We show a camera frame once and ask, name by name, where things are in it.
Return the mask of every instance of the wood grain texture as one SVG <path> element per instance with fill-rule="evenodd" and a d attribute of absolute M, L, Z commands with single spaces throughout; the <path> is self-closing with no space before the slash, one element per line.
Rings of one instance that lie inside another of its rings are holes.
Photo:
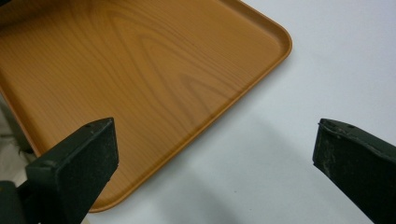
<path fill-rule="evenodd" d="M 236 0 L 13 0 L 0 85 L 35 153 L 114 117 L 120 167 L 92 211 L 141 185 L 290 53 Z"/>

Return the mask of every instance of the white table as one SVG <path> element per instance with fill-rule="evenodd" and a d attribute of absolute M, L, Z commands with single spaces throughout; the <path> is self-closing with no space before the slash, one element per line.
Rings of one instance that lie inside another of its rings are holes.
<path fill-rule="evenodd" d="M 245 2 L 289 31 L 289 58 L 91 224 L 372 223 L 312 152 L 321 118 L 396 145 L 396 2 Z"/>

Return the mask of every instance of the wood grain pattern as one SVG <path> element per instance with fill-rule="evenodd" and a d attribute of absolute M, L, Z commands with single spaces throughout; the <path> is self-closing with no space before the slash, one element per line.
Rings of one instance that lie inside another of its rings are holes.
<path fill-rule="evenodd" d="M 120 167 L 92 208 L 141 185 L 290 53 L 236 0 L 13 0 L 0 85 L 35 153 L 114 117 Z"/>

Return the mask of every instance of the white surface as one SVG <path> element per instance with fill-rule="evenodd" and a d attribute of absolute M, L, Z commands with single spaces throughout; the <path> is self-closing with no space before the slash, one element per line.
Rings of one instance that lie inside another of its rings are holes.
<path fill-rule="evenodd" d="M 321 118 L 396 145 L 396 2 L 245 0 L 293 51 L 107 223 L 372 223 L 312 165 Z"/>

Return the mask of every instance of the tray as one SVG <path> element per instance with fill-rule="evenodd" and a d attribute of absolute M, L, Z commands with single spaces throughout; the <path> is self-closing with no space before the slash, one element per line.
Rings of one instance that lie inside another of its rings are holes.
<path fill-rule="evenodd" d="M 0 7 L 2 93 L 39 156 L 114 117 L 120 167 L 92 212 L 121 202 L 290 53 L 236 0 L 36 0 Z"/>

